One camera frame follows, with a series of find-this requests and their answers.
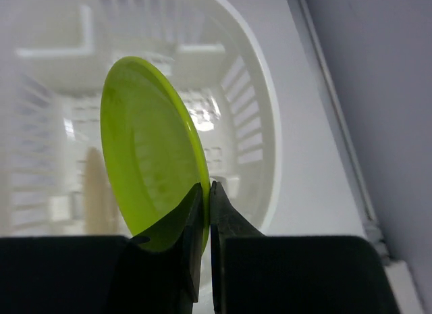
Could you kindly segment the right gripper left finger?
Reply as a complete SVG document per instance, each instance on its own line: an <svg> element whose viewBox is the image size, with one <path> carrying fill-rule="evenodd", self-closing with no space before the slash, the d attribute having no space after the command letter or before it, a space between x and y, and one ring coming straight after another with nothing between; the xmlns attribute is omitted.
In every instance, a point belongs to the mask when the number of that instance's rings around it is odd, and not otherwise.
<svg viewBox="0 0 432 314"><path fill-rule="evenodd" d="M203 190L129 239L111 283L112 313L191 313L198 300L203 243Z"/></svg>

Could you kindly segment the lime green plate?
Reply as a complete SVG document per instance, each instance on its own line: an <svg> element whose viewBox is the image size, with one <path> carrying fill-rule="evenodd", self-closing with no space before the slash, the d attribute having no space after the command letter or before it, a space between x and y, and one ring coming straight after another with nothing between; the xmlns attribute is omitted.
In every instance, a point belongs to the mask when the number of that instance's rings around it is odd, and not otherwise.
<svg viewBox="0 0 432 314"><path fill-rule="evenodd" d="M143 58L120 58L103 85L100 129L108 179L130 233L151 227L200 184L206 246L211 184L205 152L171 82Z"/></svg>

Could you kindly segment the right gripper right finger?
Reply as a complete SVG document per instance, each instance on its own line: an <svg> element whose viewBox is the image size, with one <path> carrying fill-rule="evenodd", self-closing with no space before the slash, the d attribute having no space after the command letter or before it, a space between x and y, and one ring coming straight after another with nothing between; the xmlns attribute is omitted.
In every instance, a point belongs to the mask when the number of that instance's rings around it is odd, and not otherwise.
<svg viewBox="0 0 432 314"><path fill-rule="evenodd" d="M210 192L211 269L216 313L258 313L265 303L267 238L231 204L222 183Z"/></svg>

